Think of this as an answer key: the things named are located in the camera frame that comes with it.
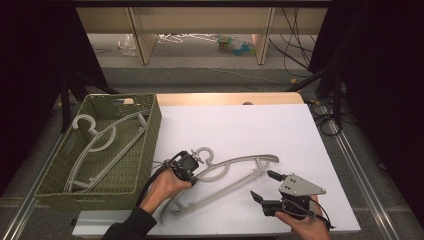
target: green wicker basket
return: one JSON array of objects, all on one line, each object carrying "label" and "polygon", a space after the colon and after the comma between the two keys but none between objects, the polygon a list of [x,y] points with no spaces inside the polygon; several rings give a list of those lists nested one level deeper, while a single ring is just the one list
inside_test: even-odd
[{"label": "green wicker basket", "polygon": [[[144,134],[105,177],[86,193],[64,193],[65,183],[75,161],[93,139],[88,132],[90,127],[88,121],[78,121],[76,130],[70,127],[36,190],[35,198],[61,210],[133,208],[151,173],[162,118],[156,95],[89,95],[84,99],[77,114],[88,114],[93,117],[96,121],[95,129],[100,132],[117,120],[143,110],[150,110]],[[113,143],[102,151],[88,153],[76,180],[89,182],[90,177],[96,176],[135,137],[139,128],[140,122],[136,118],[118,124]],[[105,133],[93,147],[103,146],[109,136],[110,133]]]}]

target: human hand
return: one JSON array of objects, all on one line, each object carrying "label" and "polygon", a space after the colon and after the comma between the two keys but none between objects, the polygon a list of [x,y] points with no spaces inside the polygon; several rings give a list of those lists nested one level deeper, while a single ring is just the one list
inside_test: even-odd
[{"label": "human hand", "polygon": [[153,214],[163,201],[168,198],[175,197],[182,190],[191,188],[190,182],[178,179],[172,169],[164,170],[153,181],[149,193],[140,204],[146,212]]},{"label": "human hand", "polygon": [[[316,195],[311,195],[312,200],[318,202]],[[321,208],[318,204],[314,204],[314,211],[317,215],[322,216]],[[292,233],[299,235],[303,240],[328,240],[330,234],[328,233],[325,223],[318,218],[306,217],[303,220],[297,220],[292,218],[287,213],[276,212],[275,216],[281,221],[289,225],[292,229]]]}]

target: white table surface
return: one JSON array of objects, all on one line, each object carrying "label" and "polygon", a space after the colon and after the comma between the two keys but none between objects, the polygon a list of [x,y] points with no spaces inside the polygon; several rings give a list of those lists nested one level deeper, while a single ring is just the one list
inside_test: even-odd
[{"label": "white table surface", "polygon": [[[295,173],[327,190],[318,198],[333,226],[337,227],[332,231],[360,230],[307,105],[162,106],[161,112],[162,123],[154,161],[162,162],[182,150],[190,152],[200,147],[214,151],[213,163],[248,155],[276,155],[279,163],[271,163],[269,170],[281,174]],[[196,172],[205,167],[202,165]],[[198,182],[181,195],[180,202],[184,205],[196,203],[255,168],[253,162],[233,164],[221,180]],[[265,200],[280,199],[277,189],[280,184],[264,172],[189,214],[172,214],[170,210],[175,210],[176,206],[171,204],[160,221],[162,205],[154,214],[158,224],[149,235],[258,236],[289,232],[290,227],[277,218],[265,217],[261,206],[250,195],[250,190],[253,190]],[[124,221],[129,213],[83,211],[73,235],[99,237],[114,222]]]}]

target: black sleeve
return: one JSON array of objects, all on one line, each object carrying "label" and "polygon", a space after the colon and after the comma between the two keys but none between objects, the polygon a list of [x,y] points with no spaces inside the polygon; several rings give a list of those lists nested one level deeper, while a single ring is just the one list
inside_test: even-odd
[{"label": "black sleeve", "polygon": [[134,208],[123,223],[114,223],[106,231],[103,240],[142,240],[156,225],[156,220],[141,208]]}]

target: human arm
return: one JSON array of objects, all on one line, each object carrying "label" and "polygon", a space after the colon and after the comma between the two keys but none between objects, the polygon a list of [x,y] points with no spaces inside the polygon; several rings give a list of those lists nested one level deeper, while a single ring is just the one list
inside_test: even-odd
[{"label": "human arm", "polygon": [[168,198],[176,196],[182,190],[190,188],[189,182],[178,179],[172,169],[164,170],[153,181],[146,197],[123,223],[115,223],[107,230],[103,240],[128,239],[141,240],[156,225],[152,217],[156,209]]},{"label": "human arm", "polygon": [[[316,195],[311,196],[312,200],[318,202]],[[322,216],[321,208],[315,204],[314,211]],[[294,234],[299,235],[303,240],[329,240],[330,234],[325,223],[318,218],[306,217],[303,220],[292,218],[287,213],[276,212],[275,216],[292,228]]]}]

